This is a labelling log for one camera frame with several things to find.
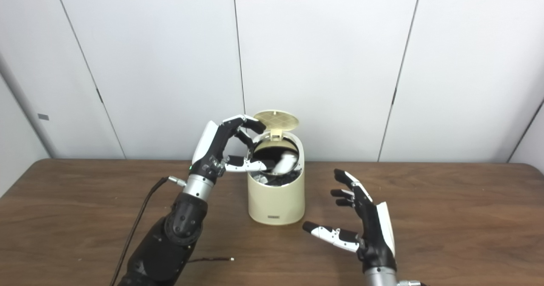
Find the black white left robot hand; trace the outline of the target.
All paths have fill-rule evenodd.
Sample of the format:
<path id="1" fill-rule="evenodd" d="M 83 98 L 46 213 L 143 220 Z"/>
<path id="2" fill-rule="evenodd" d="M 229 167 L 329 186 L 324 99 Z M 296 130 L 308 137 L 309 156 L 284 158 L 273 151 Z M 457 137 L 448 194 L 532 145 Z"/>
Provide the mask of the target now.
<path id="1" fill-rule="evenodd" d="M 209 121 L 198 142 L 192 159 L 189 175 L 201 179 L 216 180 L 225 172 L 256 172 L 271 170 L 275 163 L 272 160 L 256 160 L 251 158 L 255 144 L 243 128 L 256 133 L 264 133 L 266 126 L 256 118 L 239 114 L 223 120 L 220 125 Z M 246 156 L 225 156 L 224 151 L 229 140 L 235 137 L 246 145 L 249 154 Z"/>

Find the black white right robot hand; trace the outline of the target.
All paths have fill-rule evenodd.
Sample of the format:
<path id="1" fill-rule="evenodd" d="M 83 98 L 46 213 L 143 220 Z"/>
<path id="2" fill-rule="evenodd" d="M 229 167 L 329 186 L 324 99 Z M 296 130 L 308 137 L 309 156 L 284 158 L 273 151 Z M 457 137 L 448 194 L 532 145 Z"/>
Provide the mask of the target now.
<path id="1" fill-rule="evenodd" d="M 348 189 L 334 189 L 330 194 L 336 197 L 339 207 L 355 210 L 362 221 L 362 232 L 334 229 L 310 221 L 303 223 L 303 230 L 340 249 L 354 252 L 364 271 L 377 267 L 396 271 L 396 248 L 386 202 L 375 204 L 363 184 L 345 170 L 334 169 L 334 179 Z"/>

